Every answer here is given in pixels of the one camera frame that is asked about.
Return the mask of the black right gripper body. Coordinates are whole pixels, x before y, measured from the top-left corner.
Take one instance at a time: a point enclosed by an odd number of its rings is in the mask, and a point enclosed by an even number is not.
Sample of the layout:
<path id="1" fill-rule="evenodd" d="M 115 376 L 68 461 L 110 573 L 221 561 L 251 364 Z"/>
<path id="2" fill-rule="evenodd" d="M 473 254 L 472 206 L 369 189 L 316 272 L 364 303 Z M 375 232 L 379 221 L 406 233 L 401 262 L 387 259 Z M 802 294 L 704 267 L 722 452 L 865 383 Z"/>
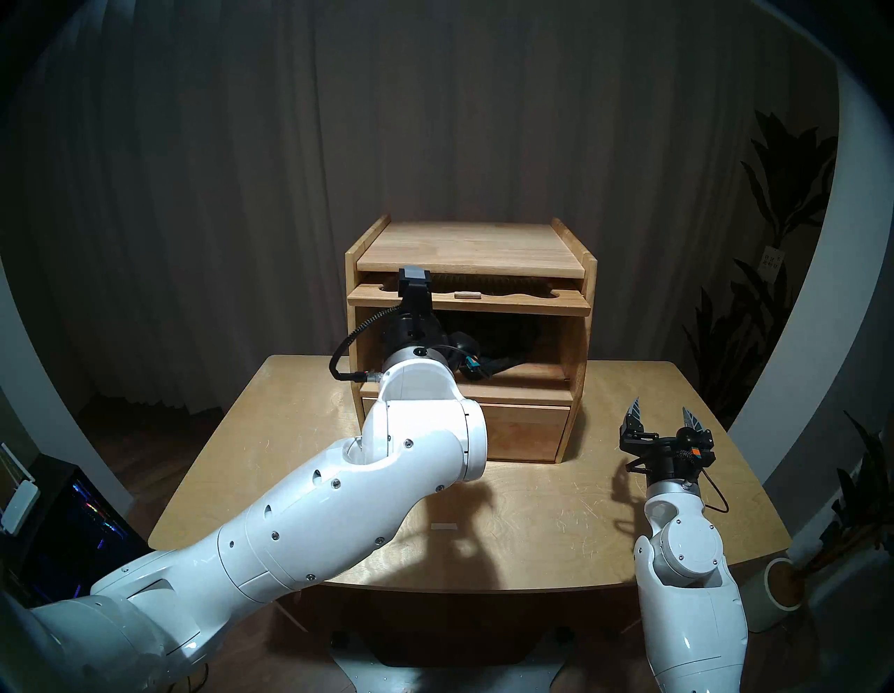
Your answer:
<path id="1" fill-rule="evenodd" d="M 641 437 L 621 436 L 620 449 L 634 456 L 626 464 L 626 471 L 644 474 L 647 484 L 668 480 L 697 484 L 702 471 L 715 462 L 715 453 L 686 451 L 682 442 L 681 432 L 669 437 L 645 433 Z"/>

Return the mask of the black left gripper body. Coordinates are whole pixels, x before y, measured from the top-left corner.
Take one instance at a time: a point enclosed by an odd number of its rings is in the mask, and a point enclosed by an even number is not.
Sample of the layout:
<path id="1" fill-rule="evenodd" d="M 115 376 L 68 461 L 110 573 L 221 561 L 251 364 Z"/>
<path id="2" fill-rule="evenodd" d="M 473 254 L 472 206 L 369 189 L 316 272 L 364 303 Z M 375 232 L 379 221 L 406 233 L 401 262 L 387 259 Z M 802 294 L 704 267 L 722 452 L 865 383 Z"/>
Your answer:
<path id="1" fill-rule="evenodd" d="M 413 358 L 449 364 L 448 357 L 437 348 L 448 339 L 434 314 L 429 289 L 405 289 L 396 310 L 380 322 L 383 365 L 396 365 Z"/>

